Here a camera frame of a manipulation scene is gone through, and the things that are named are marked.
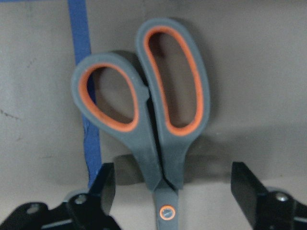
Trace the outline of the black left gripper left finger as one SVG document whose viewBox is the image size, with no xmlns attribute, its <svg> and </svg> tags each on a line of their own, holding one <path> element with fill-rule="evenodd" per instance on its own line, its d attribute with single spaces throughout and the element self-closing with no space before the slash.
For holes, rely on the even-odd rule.
<svg viewBox="0 0 307 230">
<path fill-rule="evenodd" d="M 59 206 L 29 202 L 18 206 L 0 225 L 2 230 L 119 230 L 109 212 L 115 197 L 113 163 L 101 167 L 88 192 L 77 192 Z"/>
</svg>

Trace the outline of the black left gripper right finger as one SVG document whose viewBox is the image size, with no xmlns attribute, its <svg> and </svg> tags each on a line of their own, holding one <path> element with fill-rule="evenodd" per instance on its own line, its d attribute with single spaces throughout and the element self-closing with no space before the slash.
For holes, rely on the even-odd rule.
<svg viewBox="0 0 307 230">
<path fill-rule="evenodd" d="M 243 162 L 233 162 L 231 192 L 254 230 L 305 230 L 307 206 L 289 193 L 269 190 Z"/>
</svg>

